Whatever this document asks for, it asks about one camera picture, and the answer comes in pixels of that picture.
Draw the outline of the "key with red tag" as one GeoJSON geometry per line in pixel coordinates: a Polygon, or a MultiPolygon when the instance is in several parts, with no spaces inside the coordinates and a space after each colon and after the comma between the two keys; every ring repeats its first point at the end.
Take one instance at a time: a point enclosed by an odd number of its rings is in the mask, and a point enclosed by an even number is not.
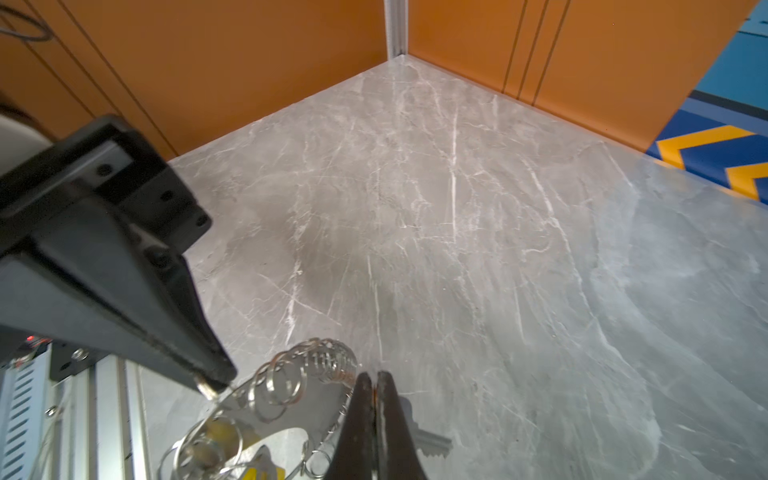
{"type": "Polygon", "coordinates": [[[411,402],[403,396],[399,396],[398,399],[414,447],[427,457],[440,456],[447,458],[453,447],[452,441],[445,436],[421,429],[413,418],[411,402]]]}

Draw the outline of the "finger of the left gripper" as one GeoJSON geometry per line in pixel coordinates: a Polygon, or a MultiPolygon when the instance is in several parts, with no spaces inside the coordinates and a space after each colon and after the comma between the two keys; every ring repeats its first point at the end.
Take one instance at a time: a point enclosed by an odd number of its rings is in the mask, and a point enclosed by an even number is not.
{"type": "Polygon", "coordinates": [[[1,324],[219,393],[237,369],[182,255],[94,197],[24,221],[1,256],[1,324]]]}

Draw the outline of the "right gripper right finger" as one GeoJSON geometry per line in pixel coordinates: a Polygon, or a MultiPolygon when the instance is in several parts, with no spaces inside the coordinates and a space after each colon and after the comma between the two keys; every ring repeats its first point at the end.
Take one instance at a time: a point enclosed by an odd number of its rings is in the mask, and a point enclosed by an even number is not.
{"type": "Polygon", "coordinates": [[[375,389],[376,474],[378,479],[426,479],[418,459],[393,376],[377,374],[375,389]]]}

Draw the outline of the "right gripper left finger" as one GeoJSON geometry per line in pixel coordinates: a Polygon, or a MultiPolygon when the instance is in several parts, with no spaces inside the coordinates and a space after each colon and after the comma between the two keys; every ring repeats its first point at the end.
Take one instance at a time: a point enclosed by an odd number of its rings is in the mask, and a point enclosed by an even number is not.
{"type": "Polygon", "coordinates": [[[375,447],[374,388],[368,373],[355,383],[325,480],[371,480],[375,447]]]}

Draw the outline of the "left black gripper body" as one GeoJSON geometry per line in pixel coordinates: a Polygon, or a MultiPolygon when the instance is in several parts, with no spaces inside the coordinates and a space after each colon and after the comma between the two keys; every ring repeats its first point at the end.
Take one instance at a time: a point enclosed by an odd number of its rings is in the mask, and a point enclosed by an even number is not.
{"type": "MultiPolygon", "coordinates": [[[[211,227],[210,216],[149,142],[122,118],[104,116],[23,161],[1,179],[1,256],[24,221],[94,196],[114,207],[153,242],[184,257],[211,227]]],[[[1,324],[1,357],[13,358],[29,337],[1,324]]]]}

